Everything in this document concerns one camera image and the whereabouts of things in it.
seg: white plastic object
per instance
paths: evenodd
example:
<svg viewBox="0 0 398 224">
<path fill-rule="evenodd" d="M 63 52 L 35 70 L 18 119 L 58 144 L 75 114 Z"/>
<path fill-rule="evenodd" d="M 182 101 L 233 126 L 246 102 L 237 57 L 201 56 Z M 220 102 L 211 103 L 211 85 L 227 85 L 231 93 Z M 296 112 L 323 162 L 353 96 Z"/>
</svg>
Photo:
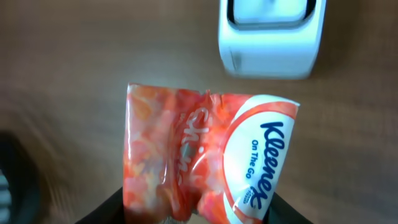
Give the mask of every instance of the white plastic object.
<svg viewBox="0 0 398 224">
<path fill-rule="evenodd" d="M 304 18 L 307 0 L 234 0 L 238 24 L 295 22 Z"/>
<path fill-rule="evenodd" d="M 326 0 L 294 26 L 244 27 L 228 19 L 220 0 L 218 45 L 227 71 L 240 78 L 307 78 L 318 54 Z"/>
</svg>

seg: table top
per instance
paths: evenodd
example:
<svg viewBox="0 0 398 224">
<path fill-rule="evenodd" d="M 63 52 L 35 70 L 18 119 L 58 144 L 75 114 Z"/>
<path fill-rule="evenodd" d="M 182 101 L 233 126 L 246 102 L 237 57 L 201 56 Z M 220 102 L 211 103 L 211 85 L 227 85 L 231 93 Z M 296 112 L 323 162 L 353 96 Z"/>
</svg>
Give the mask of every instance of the table top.
<svg viewBox="0 0 398 224">
<path fill-rule="evenodd" d="M 49 183 L 47 223 L 122 183 L 128 82 L 301 103 L 277 192 L 314 223 L 398 221 L 395 0 L 328 1 L 308 80 L 240 80 L 218 53 L 218 1 L 0 1 L 0 128 Z"/>
</svg>

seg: brown wooden surface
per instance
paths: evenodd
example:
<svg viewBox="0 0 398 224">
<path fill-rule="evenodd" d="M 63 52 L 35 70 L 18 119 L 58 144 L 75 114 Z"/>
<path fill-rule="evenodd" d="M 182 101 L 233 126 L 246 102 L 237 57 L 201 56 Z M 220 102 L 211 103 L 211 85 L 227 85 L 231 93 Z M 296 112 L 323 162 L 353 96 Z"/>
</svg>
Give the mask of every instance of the brown wooden surface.
<svg viewBox="0 0 398 224">
<path fill-rule="evenodd" d="M 308 80 L 237 80 L 217 0 L 0 1 L 0 128 L 71 223 L 122 182 L 129 81 L 268 93 L 300 107 L 277 192 L 314 223 L 398 222 L 398 1 L 330 0 Z"/>
</svg>

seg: plastic wrapper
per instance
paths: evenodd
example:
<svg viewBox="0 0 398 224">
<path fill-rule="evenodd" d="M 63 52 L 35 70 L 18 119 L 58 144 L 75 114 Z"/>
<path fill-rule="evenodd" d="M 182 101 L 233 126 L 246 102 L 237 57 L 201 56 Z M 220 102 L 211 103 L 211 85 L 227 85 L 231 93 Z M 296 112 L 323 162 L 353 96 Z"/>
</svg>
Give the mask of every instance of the plastic wrapper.
<svg viewBox="0 0 398 224">
<path fill-rule="evenodd" d="M 270 95 L 201 94 L 130 84 L 123 203 L 127 223 L 261 223 L 299 105 Z"/>
</svg>

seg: kleenex logo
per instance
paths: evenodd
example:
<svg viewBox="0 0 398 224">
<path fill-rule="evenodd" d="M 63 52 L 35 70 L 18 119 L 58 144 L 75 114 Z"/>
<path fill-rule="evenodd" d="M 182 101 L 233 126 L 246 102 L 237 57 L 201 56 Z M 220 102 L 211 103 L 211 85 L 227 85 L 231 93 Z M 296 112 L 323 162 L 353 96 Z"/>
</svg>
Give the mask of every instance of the kleenex logo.
<svg viewBox="0 0 398 224">
<path fill-rule="evenodd" d="M 260 125 L 261 128 L 265 128 L 264 138 L 266 140 L 265 150 L 264 150 L 264 167 L 262 168 L 264 173 L 261 175 L 259 182 L 257 183 L 257 188 L 251 186 L 250 189 L 254 193 L 250 199 L 250 206 L 255 208 L 254 200 L 257 199 L 257 209 L 261 209 L 261 199 L 267 199 L 269 195 L 267 195 L 272 188 L 271 180 L 274 178 L 275 168 L 278 166 L 278 158 L 279 151 L 278 149 L 285 148 L 285 142 L 283 138 L 285 138 L 282 131 L 280 131 L 277 127 L 283 127 L 282 122 L 271 122 L 264 123 Z M 276 133 L 280 136 L 280 138 L 270 138 L 270 134 Z"/>
</svg>

